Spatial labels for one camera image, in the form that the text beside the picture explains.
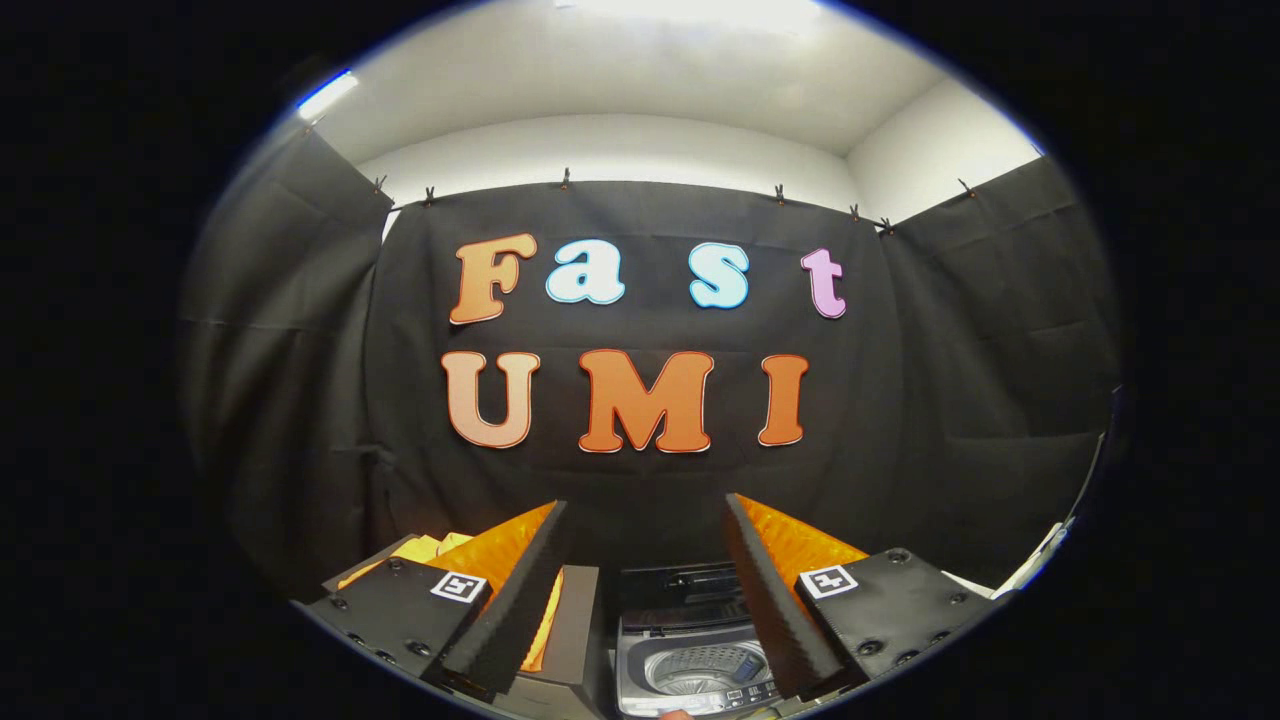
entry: black fabric backdrop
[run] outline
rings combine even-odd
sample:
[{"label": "black fabric backdrop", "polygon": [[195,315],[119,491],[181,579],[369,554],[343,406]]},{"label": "black fabric backdrop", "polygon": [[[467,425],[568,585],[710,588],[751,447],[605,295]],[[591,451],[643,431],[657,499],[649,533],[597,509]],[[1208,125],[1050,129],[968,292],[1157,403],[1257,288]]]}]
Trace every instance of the black fabric backdrop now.
[{"label": "black fabric backdrop", "polygon": [[283,126],[211,211],[179,305],[201,495],[292,597],[376,542],[361,348],[390,200],[372,190],[316,133]]},{"label": "black fabric backdrop", "polygon": [[[1043,159],[892,236],[737,191],[549,183],[406,208],[379,252],[384,196],[314,133],[282,131],[269,149],[192,260],[183,401],[212,497],[296,597],[406,533],[477,533],[554,498],[582,527],[573,562],[723,560],[726,492],[996,585],[1070,507],[1106,425],[1119,378],[1107,269]],[[456,250],[522,232],[538,252],[499,295],[503,314],[451,325]],[[556,250],[584,238],[622,254],[626,293],[612,305],[544,290]],[[689,251],[708,241],[750,256],[736,309],[689,296]],[[819,247],[844,266],[835,320],[800,268]],[[627,351],[646,384],[672,352],[712,355],[710,448],[579,450],[590,386],[577,361],[595,348]],[[439,361],[456,350],[488,359],[490,421],[506,416],[497,356],[541,357],[521,445],[476,447],[452,429]],[[760,361],[776,354],[810,363],[805,437],[762,447]]]}]

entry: bolt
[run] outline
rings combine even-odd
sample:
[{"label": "bolt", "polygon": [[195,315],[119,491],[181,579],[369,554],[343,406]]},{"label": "bolt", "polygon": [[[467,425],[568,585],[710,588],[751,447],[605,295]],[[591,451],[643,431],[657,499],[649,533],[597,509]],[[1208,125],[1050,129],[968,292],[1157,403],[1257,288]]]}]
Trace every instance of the bolt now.
[{"label": "bolt", "polygon": [[867,641],[863,644],[858,646],[858,655],[861,655],[863,657],[870,657],[872,655],[876,655],[882,650],[884,650],[884,643],[879,641]]}]

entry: orange cloth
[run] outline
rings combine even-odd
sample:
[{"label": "orange cloth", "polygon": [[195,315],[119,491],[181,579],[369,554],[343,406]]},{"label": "orange cloth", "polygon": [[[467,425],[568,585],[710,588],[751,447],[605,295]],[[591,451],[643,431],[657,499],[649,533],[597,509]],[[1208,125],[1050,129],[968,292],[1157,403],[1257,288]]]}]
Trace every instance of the orange cloth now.
[{"label": "orange cloth", "polygon": [[[403,557],[404,560],[412,562],[426,564],[428,560],[439,557],[445,552],[466,543],[474,536],[463,536],[462,533],[449,533],[444,536],[443,541],[430,538],[426,536],[413,538],[407,541],[404,544],[397,547],[390,557]],[[371,562],[360,570],[356,570],[346,579],[338,582],[338,589],[342,589],[351,583],[356,582],[361,575],[372,570],[379,562]],[[564,570],[561,570],[556,575],[556,584],[552,587],[552,596],[547,601],[547,611],[543,612],[543,623],[538,626],[538,633],[534,634],[534,642],[529,646],[529,655],[525,656],[525,662],[520,669],[525,673],[541,673],[543,671],[543,656],[547,655],[547,641],[550,638],[552,621],[556,619],[556,609],[559,607],[561,589],[564,584]]]}]

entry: orange letter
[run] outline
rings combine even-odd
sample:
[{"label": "orange letter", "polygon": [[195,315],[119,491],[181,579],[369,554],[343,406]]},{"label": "orange letter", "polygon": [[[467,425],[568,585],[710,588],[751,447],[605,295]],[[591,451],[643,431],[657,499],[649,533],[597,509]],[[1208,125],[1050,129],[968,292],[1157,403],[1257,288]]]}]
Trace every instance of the orange letter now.
[{"label": "orange letter", "polygon": [[480,416],[480,388],[476,380],[484,369],[479,352],[445,352],[440,357],[448,375],[449,421],[468,442],[483,447],[511,447],[529,436],[530,395],[534,370],[541,361],[527,352],[504,352],[498,366],[507,373],[507,419],[490,425]]},{"label": "orange letter", "polygon": [[809,370],[809,361],[799,355],[771,355],[760,363],[769,375],[769,416],[764,420],[759,441],[765,447],[800,442],[800,375]]},{"label": "orange letter", "polygon": [[500,252],[515,252],[527,260],[538,252],[538,242],[534,236],[521,233],[460,247],[462,279],[458,282],[458,306],[449,313],[451,323],[465,325],[502,315],[502,301],[493,299],[493,286],[502,292],[515,290],[520,264],[509,255],[495,264],[493,259]]},{"label": "orange letter", "polygon": [[703,391],[716,363],[703,352],[677,352],[646,391],[631,357],[621,350],[593,350],[579,360],[591,375],[591,413],[588,432],[577,446],[588,452],[617,452],[622,438],[613,433],[617,414],[631,447],[644,450],[663,415],[658,436],[663,452],[701,452],[712,446],[703,432]]}]

